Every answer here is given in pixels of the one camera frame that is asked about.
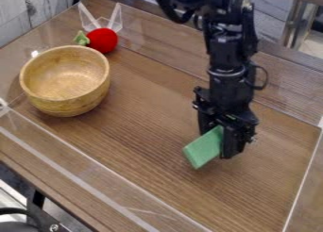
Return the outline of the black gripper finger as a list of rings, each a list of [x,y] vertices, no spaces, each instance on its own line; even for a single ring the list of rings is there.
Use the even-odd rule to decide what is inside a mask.
[[[199,127],[201,134],[205,134],[209,130],[211,130],[219,124],[221,122],[215,115],[205,114],[201,111],[198,112],[198,127]]]
[[[253,125],[230,124],[223,127],[222,150],[219,158],[230,159],[244,152],[245,145],[252,143]]]

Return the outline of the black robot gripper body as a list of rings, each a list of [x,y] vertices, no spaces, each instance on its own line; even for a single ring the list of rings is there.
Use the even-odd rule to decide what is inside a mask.
[[[193,107],[197,111],[215,115],[219,126],[230,124],[258,125],[258,119],[249,108],[253,99],[256,67],[242,65],[236,68],[209,68],[206,71],[207,87],[194,88],[195,100]]]

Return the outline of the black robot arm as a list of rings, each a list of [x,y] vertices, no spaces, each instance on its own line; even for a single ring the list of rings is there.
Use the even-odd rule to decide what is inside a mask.
[[[195,87],[193,107],[199,131],[223,128],[219,157],[238,155],[256,135],[258,119],[249,108],[253,93],[266,87],[256,82],[262,69],[252,61],[257,53],[252,0],[155,0],[177,24],[191,22],[202,31],[209,56],[207,86]]]

